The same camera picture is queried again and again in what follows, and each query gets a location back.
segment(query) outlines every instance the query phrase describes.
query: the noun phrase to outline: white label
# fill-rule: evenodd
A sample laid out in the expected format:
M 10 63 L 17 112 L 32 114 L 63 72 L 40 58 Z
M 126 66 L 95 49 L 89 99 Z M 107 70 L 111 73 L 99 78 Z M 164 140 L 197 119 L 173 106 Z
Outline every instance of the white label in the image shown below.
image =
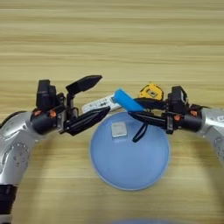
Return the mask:
M 218 122 L 223 123 L 224 122 L 224 115 L 220 115 L 217 117 Z

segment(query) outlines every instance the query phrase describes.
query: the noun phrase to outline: blue plate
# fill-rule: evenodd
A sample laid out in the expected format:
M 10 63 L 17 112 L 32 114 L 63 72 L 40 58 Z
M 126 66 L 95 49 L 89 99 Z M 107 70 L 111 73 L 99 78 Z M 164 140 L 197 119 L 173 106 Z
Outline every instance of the blue plate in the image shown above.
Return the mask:
M 113 138 L 112 123 L 125 122 L 128 135 Z M 164 174 L 170 159 L 165 131 L 149 126 L 144 137 L 132 142 L 142 123 L 122 112 L 102 122 L 93 135 L 90 157 L 99 176 L 121 190 L 142 190 L 155 184 Z

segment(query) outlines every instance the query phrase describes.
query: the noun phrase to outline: wood grain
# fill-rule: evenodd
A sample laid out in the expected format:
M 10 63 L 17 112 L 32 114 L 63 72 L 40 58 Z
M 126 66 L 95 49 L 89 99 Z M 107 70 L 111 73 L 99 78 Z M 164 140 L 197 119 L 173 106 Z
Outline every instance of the wood grain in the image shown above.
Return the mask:
M 148 81 L 182 85 L 191 102 L 223 107 L 222 0 L 0 1 L 0 118 L 33 109 L 38 79 L 59 91 L 87 74 L 103 81 L 80 107 L 118 88 L 133 96 Z M 224 175 L 208 143 L 170 136 L 164 177 L 141 192 L 104 184 L 88 157 L 96 127 L 37 145 L 19 187 L 14 223 L 109 223 L 161 218 L 224 223 Z

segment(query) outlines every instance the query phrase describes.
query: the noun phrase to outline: yellow tape measure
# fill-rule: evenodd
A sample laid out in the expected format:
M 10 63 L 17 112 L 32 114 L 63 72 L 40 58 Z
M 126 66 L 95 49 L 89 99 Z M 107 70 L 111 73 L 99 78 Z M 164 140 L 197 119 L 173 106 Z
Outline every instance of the yellow tape measure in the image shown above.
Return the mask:
M 153 83 L 149 83 L 146 87 L 144 87 L 140 93 L 139 98 L 151 98 L 162 101 L 164 99 L 164 91 L 162 88 L 158 87 Z

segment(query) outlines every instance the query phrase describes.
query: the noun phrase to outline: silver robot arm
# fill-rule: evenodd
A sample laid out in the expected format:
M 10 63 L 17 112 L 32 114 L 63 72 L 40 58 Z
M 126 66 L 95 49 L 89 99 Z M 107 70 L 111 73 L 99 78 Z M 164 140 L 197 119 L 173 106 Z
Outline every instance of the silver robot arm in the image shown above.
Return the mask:
M 224 110 L 203 108 L 199 136 L 210 142 L 220 162 L 224 165 Z
M 72 83 L 66 87 L 66 97 L 56 94 L 49 80 L 41 80 L 37 107 L 32 112 L 16 112 L 3 121 L 0 129 L 0 224 L 11 223 L 12 205 L 35 143 L 54 130 L 75 136 L 107 115 L 109 107 L 79 115 L 73 104 L 76 94 L 92 88 L 100 79 L 100 75 L 92 75 Z
M 0 129 L 0 223 L 11 223 L 18 184 L 34 144 L 44 139 L 31 124 L 31 112 L 13 116 Z

